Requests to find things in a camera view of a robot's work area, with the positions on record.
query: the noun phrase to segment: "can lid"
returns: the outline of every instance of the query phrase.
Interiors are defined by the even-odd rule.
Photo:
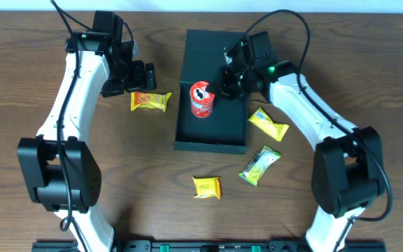
[[[214,100],[215,95],[206,91],[207,81],[198,81],[190,88],[190,98],[198,104],[208,104]]]

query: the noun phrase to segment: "can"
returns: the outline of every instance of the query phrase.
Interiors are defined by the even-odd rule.
[[[190,88],[190,110],[199,118],[208,117],[213,112],[214,94],[206,91],[206,81],[196,82]]]

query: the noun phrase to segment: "snack package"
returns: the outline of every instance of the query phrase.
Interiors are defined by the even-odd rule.
[[[273,123],[271,118],[262,110],[262,108],[256,110],[248,120],[277,141],[283,139],[289,127],[284,123]]]
[[[167,100],[172,95],[171,92],[167,94],[146,94],[142,92],[132,93],[132,106],[131,110],[137,108],[149,108],[149,109],[162,109],[166,112]]]
[[[267,168],[280,157],[281,154],[279,152],[270,149],[268,146],[264,146],[246,169],[239,173],[239,177],[245,179],[253,186],[257,186],[257,181],[259,181]]]
[[[213,178],[195,178],[192,177],[195,184],[197,195],[194,198],[204,199],[207,197],[217,197],[219,200],[222,197],[220,191],[219,177]]]

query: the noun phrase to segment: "can label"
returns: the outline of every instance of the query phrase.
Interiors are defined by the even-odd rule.
[[[206,91],[208,84],[206,81],[199,81],[190,88],[190,106],[194,116],[205,118],[213,111],[215,95]]]

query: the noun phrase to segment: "yellow snack package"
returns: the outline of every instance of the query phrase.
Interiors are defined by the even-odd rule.
[[[167,100],[172,95],[171,92],[167,94],[146,94],[142,92],[132,93],[132,105],[131,110],[137,108],[149,108],[149,109],[162,109],[166,112]]]
[[[257,186],[257,181],[264,174],[273,162],[277,161],[281,157],[279,152],[272,150],[268,146],[260,151],[260,153],[251,161],[246,169],[239,173],[239,177],[245,179],[253,186]]]
[[[256,110],[248,120],[277,141],[283,139],[289,127],[284,123],[274,123],[262,108]]]
[[[219,200],[222,197],[220,191],[219,177],[213,178],[195,178],[192,177],[195,184],[197,195],[194,198],[204,199],[207,197],[217,197]]]

